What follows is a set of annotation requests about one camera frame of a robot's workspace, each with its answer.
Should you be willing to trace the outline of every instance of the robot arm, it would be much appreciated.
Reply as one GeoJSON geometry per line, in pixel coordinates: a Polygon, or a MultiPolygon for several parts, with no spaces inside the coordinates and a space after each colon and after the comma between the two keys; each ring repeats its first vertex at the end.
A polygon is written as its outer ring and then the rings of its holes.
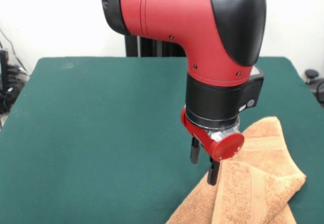
{"type": "Polygon", "coordinates": [[[243,145],[239,113],[255,107],[263,83],[257,62],[266,0],[102,0],[109,26],[118,33],[178,43],[188,59],[186,106],[181,120],[211,157],[208,182],[219,161],[243,145]]]}

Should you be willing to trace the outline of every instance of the towel fold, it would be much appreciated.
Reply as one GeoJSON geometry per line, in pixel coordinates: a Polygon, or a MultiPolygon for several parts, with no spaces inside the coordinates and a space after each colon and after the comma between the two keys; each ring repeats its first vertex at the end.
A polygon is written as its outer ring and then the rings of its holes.
{"type": "Polygon", "coordinates": [[[244,132],[237,155],[221,162],[218,182],[207,174],[168,223],[294,224],[288,201],[300,190],[305,174],[292,160],[276,117],[266,117],[244,132]]]}

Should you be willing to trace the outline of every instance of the orange towel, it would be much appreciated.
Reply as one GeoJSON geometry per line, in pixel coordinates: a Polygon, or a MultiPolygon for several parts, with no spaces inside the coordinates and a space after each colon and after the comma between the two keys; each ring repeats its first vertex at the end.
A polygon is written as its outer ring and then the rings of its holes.
{"type": "Polygon", "coordinates": [[[221,162],[218,182],[207,175],[169,219],[169,224],[294,224],[288,201],[305,174],[293,162],[279,120],[267,117],[245,130],[245,144],[221,162]]]}

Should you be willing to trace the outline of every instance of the green table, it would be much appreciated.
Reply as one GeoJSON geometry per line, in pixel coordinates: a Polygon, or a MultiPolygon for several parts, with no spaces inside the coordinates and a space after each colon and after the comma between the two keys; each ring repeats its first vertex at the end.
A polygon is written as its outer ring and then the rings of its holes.
{"type": "MultiPolygon", "coordinates": [[[[241,129],[276,115],[306,173],[298,223],[324,219],[324,111],[285,58],[241,129]]],[[[186,60],[41,59],[0,133],[0,223],[164,223],[209,167],[180,122],[186,60]]]]}

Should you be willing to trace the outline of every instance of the cable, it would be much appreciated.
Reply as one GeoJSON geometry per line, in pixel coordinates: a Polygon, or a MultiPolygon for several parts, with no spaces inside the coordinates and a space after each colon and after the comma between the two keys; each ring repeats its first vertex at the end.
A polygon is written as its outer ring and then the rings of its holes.
{"type": "Polygon", "coordinates": [[[22,64],[22,62],[19,60],[19,58],[18,58],[18,56],[17,56],[17,54],[16,54],[16,51],[15,51],[14,45],[12,44],[11,40],[8,39],[8,37],[7,37],[6,34],[2,31],[1,28],[0,28],[0,33],[5,37],[5,39],[6,39],[6,40],[9,42],[9,44],[11,45],[12,53],[13,53],[14,56],[16,57],[18,63],[21,65],[21,67],[22,67],[25,71],[27,71],[26,68],[25,68],[25,66],[24,66],[24,65],[22,64]]]}
{"type": "Polygon", "coordinates": [[[317,88],[316,88],[316,97],[317,97],[317,100],[322,104],[322,103],[324,103],[324,102],[321,102],[320,100],[319,100],[319,88],[320,88],[320,86],[322,86],[324,84],[324,80],[322,81],[322,82],[320,82],[319,83],[319,85],[317,85],[317,88]]]}

